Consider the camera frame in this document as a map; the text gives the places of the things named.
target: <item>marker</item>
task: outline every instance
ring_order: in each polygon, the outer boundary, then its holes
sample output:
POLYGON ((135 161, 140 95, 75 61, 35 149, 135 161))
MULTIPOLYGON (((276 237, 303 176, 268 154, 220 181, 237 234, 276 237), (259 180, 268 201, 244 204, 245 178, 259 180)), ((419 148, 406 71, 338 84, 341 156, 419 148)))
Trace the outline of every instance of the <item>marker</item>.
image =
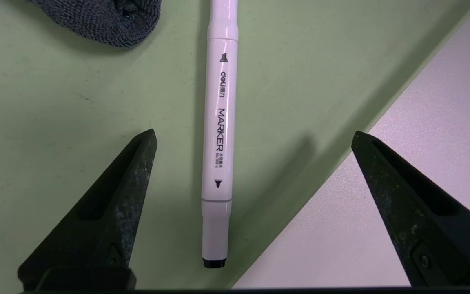
POLYGON ((228 257, 238 41, 237 0, 211 0, 201 195, 206 268, 223 267, 228 257))

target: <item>marker cap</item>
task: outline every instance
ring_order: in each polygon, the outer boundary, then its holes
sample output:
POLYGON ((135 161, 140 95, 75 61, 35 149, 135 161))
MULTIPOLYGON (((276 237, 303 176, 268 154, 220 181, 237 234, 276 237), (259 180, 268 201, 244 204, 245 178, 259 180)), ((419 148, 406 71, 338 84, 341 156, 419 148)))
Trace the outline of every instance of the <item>marker cap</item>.
POLYGON ((231 200, 209 202, 202 200, 203 239, 202 256, 206 268, 224 266, 228 257, 228 231, 231 200))

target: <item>worn black plastic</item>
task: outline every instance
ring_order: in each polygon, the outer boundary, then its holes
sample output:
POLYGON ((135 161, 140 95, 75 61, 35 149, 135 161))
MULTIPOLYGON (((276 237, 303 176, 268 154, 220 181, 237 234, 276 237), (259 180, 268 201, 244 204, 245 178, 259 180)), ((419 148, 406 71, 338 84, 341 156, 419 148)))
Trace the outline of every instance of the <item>worn black plastic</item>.
POLYGON ((411 285, 470 285, 470 211, 379 139, 351 148, 411 285))
MULTIPOLYGON (((106 276, 115 271, 121 273, 118 277, 124 277, 128 272, 156 149, 153 130, 143 132, 129 142, 19 267, 18 277, 25 290, 40 289, 41 279, 54 268, 69 267, 77 271, 77 268, 93 267, 96 268, 93 275, 106 276), (103 272, 99 269, 103 267, 123 269, 103 272)), ((51 272, 50 277, 58 278, 59 273, 51 272)), ((129 282, 120 283, 132 287, 129 282)))

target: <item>light green surface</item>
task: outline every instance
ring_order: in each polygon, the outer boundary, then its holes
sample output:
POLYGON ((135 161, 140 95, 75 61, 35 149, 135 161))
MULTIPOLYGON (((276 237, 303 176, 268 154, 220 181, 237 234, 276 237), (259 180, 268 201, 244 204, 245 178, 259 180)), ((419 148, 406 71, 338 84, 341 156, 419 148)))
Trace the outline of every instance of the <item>light green surface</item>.
POLYGON ((138 288, 229 287, 470 10, 460 0, 240 0, 230 253, 202 268, 209 3, 165 0, 147 41, 82 39, 0 0, 0 292, 134 136, 159 148, 131 268, 138 288))

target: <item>white surface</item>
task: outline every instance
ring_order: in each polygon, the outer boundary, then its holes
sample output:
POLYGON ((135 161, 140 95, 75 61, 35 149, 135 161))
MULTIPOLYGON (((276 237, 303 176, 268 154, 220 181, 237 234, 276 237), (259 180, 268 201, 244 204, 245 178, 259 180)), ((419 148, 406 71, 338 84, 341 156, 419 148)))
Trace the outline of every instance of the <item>white surface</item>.
MULTIPOLYGON (((470 209, 470 19, 370 134, 470 209)), ((235 288, 409 285, 348 156, 235 288)))
POLYGON ((211 0, 201 192, 202 257, 209 261, 228 257, 238 31, 237 0, 211 0))

